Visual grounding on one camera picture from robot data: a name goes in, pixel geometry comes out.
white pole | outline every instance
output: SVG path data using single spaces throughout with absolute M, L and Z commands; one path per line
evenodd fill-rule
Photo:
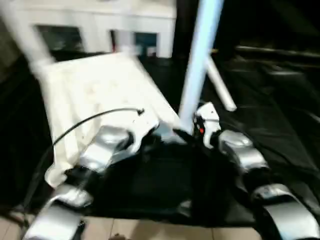
M 215 65 L 215 62 L 209 56 L 206 61 L 206 67 L 208 71 L 208 76 L 211 82 L 213 83 L 216 92 L 218 93 L 221 102 L 223 103 L 226 110 L 233 112 L 237 109 L 237 106 L 232 99 L 220 73 Z
M 224 0 L 199 2 L 179 111 L 182 128 L 188 133 L 193 129 L 192 118 L 205 81 L 207 59 L 216 38 L 223 2 Z

black table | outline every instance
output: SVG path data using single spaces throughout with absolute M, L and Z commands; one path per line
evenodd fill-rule
M 55 52 L 53 55 L 58 60 L 87 56 L 65 52 Z M 157 58 L 140 61 L 177 111 L 186 62 Z M 243 131 L 252 136 L 270 166 L 282 175 L 284 182 L 319 219 L 319 71 L 235 60 L 217 61 L 217 66 L 238 110 L 233 113 L 224 110 L 208 79 L 201 98 L 214 103 L 223 128 Z M 26 96 L 30 105 L 18 108 L 16 115 L 12 115 L 6 127 L 2 128 L 4 139 L 11 139 L 9 142 L 3 140 L 2 145 L 11 146 L 9 143 L 14 143 L 12 151 L 5 155 L 8 160 L 4 162 L 10 164 L 3 169 L 10 169 L 16 175 L 11 178 L 15 184 L 7 184 L 8 174 L 3 170 L 0 183 L 6 182 L 3 188 L 15 189 L 19 193 L 11 195 L 10 201 L 1 198 L 4 206 L 21 201 L 32 168 L 50 142 L 37 81 L 27 70 L 26 63 L 19 69 L 23 69 L 24 74 L 12 75 L 12 82 L 20 81 L 20 91 L 12 92 L 11 97 L 7 98 L 10 100 L 1 102 L 2 106 L 9 106 L 20 99 L 23 88 L 28 86 L 33 90 Z M 33 113 L 27 114 L 26 107 L 31 106 Z M 2 112 L 9 116 L 13 108 L 3 109 Z M 30 132 L 23 134 L 26 139 L 19 142 L 16 136 L 25 128 L 16 123 L 27 122 L 26 119 L 30 119 L 30 125 L 40 122 L 46 127 L 33 126 Z M 29 140 L 32 135 L 36 136 L 37 141 Z M 90 214 L 208 227 L 252 226 L 253 216 L 244 207 L 248 202 L 241 191 L 232 187 L 234 173 L 225 162 L 215 153 L 208 158 L 196 148 L 159 144 L 154 150 L 123 161 L 109 170 L 102 186 L 103 194 L 96 198 Z M 47 195 L 48 192 L 39 191 L 37 199 Z M 41 201 L 35 201 L 34 207 L 38 207 L 39 203 Z

white cloth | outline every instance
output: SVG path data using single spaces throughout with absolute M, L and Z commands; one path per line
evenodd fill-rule
M 106 54 L 46 66 L 41 90 L 52 141 L 81 120 L 116 108 L 153 111 L 171 126 L 179 118 L 138 60 L 124 53 Z M 65 180 L 63 172 L 77 162 L 81 150 L 101 125 L 128 127 L 135 112 L 118 112 L 93 119 L 70 132 L 54 148 L 54 164 L 45 180 L 56 187 Z

tiled floor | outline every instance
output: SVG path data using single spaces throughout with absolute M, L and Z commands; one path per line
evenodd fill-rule
M 131 240 L 260 240 L 252 228 L 202 228 L 157 223 L 146 220 L 126 220 L 88 217 L 84 240 L 108 240 L 115 234 Z M 17 240 L 17 224 L 0 218 L 0 240 Z

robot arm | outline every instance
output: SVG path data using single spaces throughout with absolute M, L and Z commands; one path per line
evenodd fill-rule
M 93 202 L 107 168 L 136 154 L 143 137 L 158 125 L 155 115 L 144 112 L 130 130 L 102 126 L 80 154 L 77 164 L 65 172 L 66 181 L 53 192 L 23 239 L 81 239 L 84 229 L 81 210 Z
M 212 103 L 205 104 L 195 114 L 196 127 L 205 128 L 201 132 L 206 147 L 208 139 L 217 139 L 213 142 L 218 150 L 236 165 L 241 183 L 254 206 L 253 214 L 262 237 L 273 240 L 320 239 L 315 217 L 279 181 L 252 141 L 240 132 L 221 131 L 217 116 Z

